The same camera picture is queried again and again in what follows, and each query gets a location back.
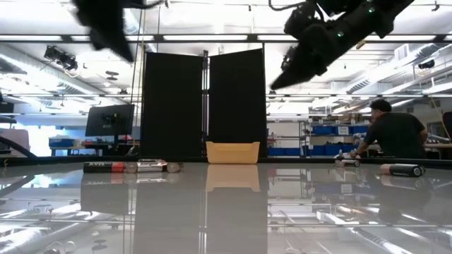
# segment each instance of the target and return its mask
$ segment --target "blue storage bin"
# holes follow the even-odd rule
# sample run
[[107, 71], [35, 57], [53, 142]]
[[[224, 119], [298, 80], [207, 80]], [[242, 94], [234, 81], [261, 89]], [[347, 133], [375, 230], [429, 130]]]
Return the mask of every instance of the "blue storage bin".
[[299, 147], [295, 148], [285, 148], [285, 155], [286, 156], [300, 156], [301, 151]]
[[341, 126], [341, 127], [339, 127], [339, 126], [334, 126], [333, 127], [333, 132], [334, 132], [334, 134], [336, 134], [336, 135], [344, 135], [344, 134], [339, 134], [339, 128], [348, 128], [348, 135], [352, 135], [352, 127], [349, 127], [349, 126]]
[[269, 147], [268, 156], [284, 156], [285, 149], [280, 147]]
[[357, 149], [357, 148], [358, 148], [357, 145], [343, 145], [342, 146], [342, 151], [343, 152], [351, 152], [351, 151], [353, 151], [354, 149]]
[[343, 148], [342, 145], [325, 145], [325, 155], [327, 156], [338, 155], [339, 151], [341, 151], [342, 148]]
[[49, 147], [52, 148], [66, 148], [74, 147], [75, 139], [73, 138], [49, 138]]
[[355, 133], [366, 133], [368, 128], [369, 128], [368, 126], [353, 126], [351, 129], [352, 133], [355, 134]]
[[303, 146], [303, 152], [305, 156], [324, 156], [325, 146], [324, 145], [314, 145], [312, 150], [309, 149], [308, 145]]
[[332, 126], [314, 126], [312, 127], [313, 134], [325, 135], [325, 134], [333, 134]]

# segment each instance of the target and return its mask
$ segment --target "reflective table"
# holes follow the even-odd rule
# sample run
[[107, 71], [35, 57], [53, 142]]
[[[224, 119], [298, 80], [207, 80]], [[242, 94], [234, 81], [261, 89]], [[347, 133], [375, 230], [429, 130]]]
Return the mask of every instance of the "reflective table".
[[446, 170], [404, 178], [370, 164], [81, 167], [3, 169], [0, 253], [452, 253]]

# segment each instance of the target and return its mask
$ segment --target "plastic bin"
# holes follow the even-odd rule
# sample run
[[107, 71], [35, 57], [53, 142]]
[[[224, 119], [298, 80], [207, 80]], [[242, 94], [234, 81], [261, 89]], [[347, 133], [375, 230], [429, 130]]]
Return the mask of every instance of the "plastic bin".
[[353, 151], [354, 149], [357, 149], [357, 148], [358, 148], [357, 145], [343, 145], [342, 146], [342, 151], [343, 152], [351, 152], [351, 151]]
[[366, 133], [368, 128], [369, 128], [368, 126], [353, 126], [353, 127], [351, 127], [351, 129], [352, 129], [351, 131], [353, 134]]
[[74, 147], [76, 140], [73, 138], [49, 138], [49, 147], [51, 148], [67, 148]]
[[325, 155], [326, 156], [334, 156], [338, 155], [339, 151], [342, 150], [342, 145], [325, 145]]
[[207, 160], [214, 164], [255, 164], [260, 144], [260, 142], [229, 144], [207, 141]]
[[301, 155], [301, 151], [299, 147], [295, 147], [295, 148], [285, 148], [285, 155], [286, 156], [300, 156]]
[[280, 147], [269, 147], [268, 156], [284, 156], [285, 149]]
[[312, 127], [312, 133], [317, 135], [333, 134], [334, 130], [332, 126], [314, 126]]
[[324, 145], [314, 145], [312, 150], [309, 149], [308, 145], [303, 146], [303, 151], [305, 156], [324, 156], [325, 146]]
[[350, 126], [334, 126], [333, 132], [336, 135], [352, 135], [352, 127], [350, 127]]

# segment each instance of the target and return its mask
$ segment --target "person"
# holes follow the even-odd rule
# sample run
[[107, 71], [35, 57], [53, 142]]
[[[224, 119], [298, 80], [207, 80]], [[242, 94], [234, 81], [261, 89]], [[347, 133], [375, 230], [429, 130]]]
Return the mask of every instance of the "person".
[[427, 130], [412, 114], [392, 113], [392, 106], [384, 99], [371, 103], [373, 124], [369, 127], [364, 142], [351, 157], [362, 154], [375, 140], [385, 155], [404, 159], [424, 159], [424, 143]]

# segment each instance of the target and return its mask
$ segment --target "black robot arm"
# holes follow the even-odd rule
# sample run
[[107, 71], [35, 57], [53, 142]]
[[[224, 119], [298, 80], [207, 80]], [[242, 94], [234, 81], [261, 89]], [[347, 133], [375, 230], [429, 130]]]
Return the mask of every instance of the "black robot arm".
[[[384, 38], [394, 29], [394, 20], [414, 0], [306, 0], [297, 5], [285, 24], [284, 32], [299, 41], [286, 56], [283, 73], [271, 85], [272, 90], [303, 83], [322, 75], [336, 59], [375, 32]], [[324, 21], [321, 13], [342, 15]]]
[[90, 40], [96, 50], [111, 49], [128, 62], [133, 62], [129, 43], [124, 35], [123, 8], [149, 9], [163, 4], [159, 0], [144, 4], [144, 0], [72, 0], [77, 6], [81, 25], [90, 28]]

